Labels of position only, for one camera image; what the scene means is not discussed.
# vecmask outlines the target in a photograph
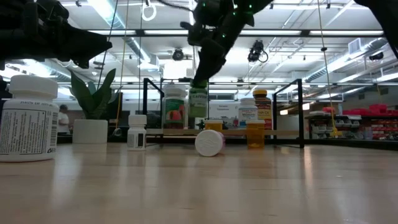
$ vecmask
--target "white pot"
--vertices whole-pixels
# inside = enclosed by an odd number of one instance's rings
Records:
[[[76,119],[73,124],[73,143],[102,144],[108,140],[108,122],[105,120]]]

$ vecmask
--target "wooden table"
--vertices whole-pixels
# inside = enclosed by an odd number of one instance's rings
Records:
[[[0,223],[398,223],[398,153],[347,147],[59,145],[0,163]]]

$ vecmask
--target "pill bottle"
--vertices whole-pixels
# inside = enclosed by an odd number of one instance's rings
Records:
[[[4,103],[0,127],[0,161],[27,162],[53,159],[57,151],[59,107],[57,82],[16,75]]]
[[[224,135],[214,130],[202,131],[195,139],[195,147],[202,156],[215,156],[225,148]]]
[[[206,80],[199,83],[191,83],[188,95],[190,118],[207,117],[208,92],[206,88]]]
[[[127,148],[129,151],[144,151],[146,149],[146,124],[146,115],[129,116],[130,128],[127,132]]]
[[[206,120],[205,121],[205,129],[206,130],[222,131],[223,130],[223,120]]]
[[[272,130],[272,102],[267,97],[267,93],[267,90],[255,89],[253,97],[256,99],[256,106],[259,109],[258,118],[266,122],[264,129]]]
[[[254,98],[243,98],[238,108],[239,127],[246,128],[246,121],[257,120],[258,109]]]
[[[246,121],[248,149],[263,149],[265,145],[264,120]]]
[[[169,84],[164,88],[163,128],[183,129],[185,126],[185,86]]]

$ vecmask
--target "potted plant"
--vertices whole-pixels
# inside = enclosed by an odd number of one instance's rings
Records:
[[[101,144],[108,140],[108,121],[101,119],[106,113],[108,103],[113,102],[119,90],[113,93],[111,84],[116,69],[105,77],[104,83],[97,90],[93,82],[86,83],[71,72],[70,93],[77,99],[86,119],[76,119],[73,124],[73,143]]]

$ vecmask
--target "green bottle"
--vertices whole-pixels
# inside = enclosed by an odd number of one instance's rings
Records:
[[[207,116],[207,80],[199,83],[191,82],[191,89],[189,90],[189,117],[190,118],[205,118]]]

